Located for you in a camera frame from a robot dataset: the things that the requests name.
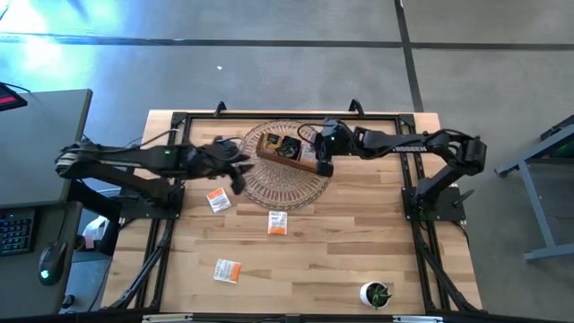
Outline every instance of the wooden table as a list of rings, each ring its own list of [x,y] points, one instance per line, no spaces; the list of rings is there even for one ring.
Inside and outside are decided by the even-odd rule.
[[[168,129],[172,112],[150,111],[143,140]],[[437,114],[414,116],[418,132],[439,129]],[[194,144],[208,144],[216,135],[244,135],[262,122],[194,120],[190,139]],[[350,127],[395,132],[390,122],[345,122]],[[166,141],[163,138],[156,144]],[[334,163],[335,175],[326,192],[314,203],[289,212],[287,236],[268,236],[268,210],[245,196],[234,196],[229,179],[188,181],[171,243],[161,311],[423,313],[413,234],[404,220],[400,197],[404,183],[398,155],[373,161],[337,157]],[[424,154],[423,164],[430,176],[444,162]],[[143,170],[138,175],[152,176]],[[219,187],[226,189],[232,208],[213,214],[205,196]],[[436,226],[445,270],[465,297],[480,308],[465,236],[452,223]],[[134,279],[144,259],[149,227],[150,221],[137,220],[121,232],[102,305],[116,300]],[[213,280],[218,258],[242,264],[238,284]],[[155,275],[154,269],[148,301]],[[387,284],[394,295],[383,310],[361,304],[359,289],[369,281]],[[433,300],[439,304],[433,274],[430,283]]]

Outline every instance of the wicker tray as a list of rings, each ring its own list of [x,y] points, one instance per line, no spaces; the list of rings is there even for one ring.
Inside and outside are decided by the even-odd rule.
[[[255,166],[244,175],[247,183],[244,194],[253,202],[273,210],[288,210],[306,205],[319,197],[329,184],[329,178],[304,170],[261,159],[256,155],[257,142],[263,133],[289,135],[299,138],[300,122],[292,120],[269,121],[254,127],[245,136],[243,153],[251,156]],[[313,135],[313,129],[303,127],[301,134]]]

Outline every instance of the computer mouse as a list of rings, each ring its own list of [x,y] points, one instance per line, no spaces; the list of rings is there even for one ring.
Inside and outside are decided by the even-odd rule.
[[[38,266],[38,278],[42,284],[53,285],[62,278],[66,249],[67,243],[54,241],[42,250]]]

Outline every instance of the concrete floor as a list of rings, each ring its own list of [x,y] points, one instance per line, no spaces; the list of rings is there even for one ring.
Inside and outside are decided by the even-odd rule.
[[[171,44],[173,39],[401,40],[393,0],[165,4],[13,1],[0,32],[168,39]],[[403,4],[411,41],[574,42],[570,0]],[[33,91],[92,88],[86,135],[105,144],[122,145],[141,135],[149,109],[214,109],[220,100],[229,109],[327,110],[345,109],[356,97],[369,111],[414,110],[401,48],[93,46],[25,39],[1,38],[0,81]],[[571,320],[574,256],[522,260],[523,252],[543,246],[542,235],[522,179],[498,179],[491,170],[574,112],[572,52],[421,49],[413,51],[413,60],[424,111],[438,112],[444,127],[482,135],[489,145],[487,170],[459,183],[476,190],[465,209],[484,308]],[[105,262],[93,263],[93,272],[102,277]],[[85,284],[78,277],[71,277],[70,290]]]

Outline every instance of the small plant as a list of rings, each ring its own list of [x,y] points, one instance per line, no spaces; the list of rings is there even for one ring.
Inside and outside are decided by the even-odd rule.
[[[367,298],[375,310],[385,306],[391,296],[392,295],[389,295],[388,293],[388,288],[382,284],[373,284],[369,286],[369,289],[367,289]]]

